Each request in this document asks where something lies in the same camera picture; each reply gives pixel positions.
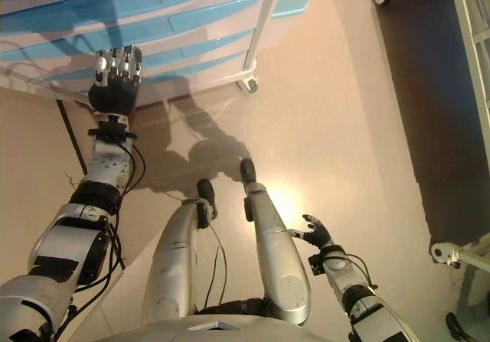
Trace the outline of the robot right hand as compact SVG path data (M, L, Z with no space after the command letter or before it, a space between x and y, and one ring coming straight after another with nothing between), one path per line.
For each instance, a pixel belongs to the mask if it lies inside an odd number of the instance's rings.
M300 230L288 229L288 234L292 238L301 239L318 249L325 248L331 241L331 237L323 223L317 217L310 214L303 214L302 218L308 223L310 231L303 232Z

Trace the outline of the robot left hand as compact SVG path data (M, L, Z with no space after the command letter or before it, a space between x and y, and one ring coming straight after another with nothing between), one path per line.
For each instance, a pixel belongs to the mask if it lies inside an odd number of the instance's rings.
M142 52L125 46L96 52L93 85L88 96L93 109L103 114L130 116L142 81Z

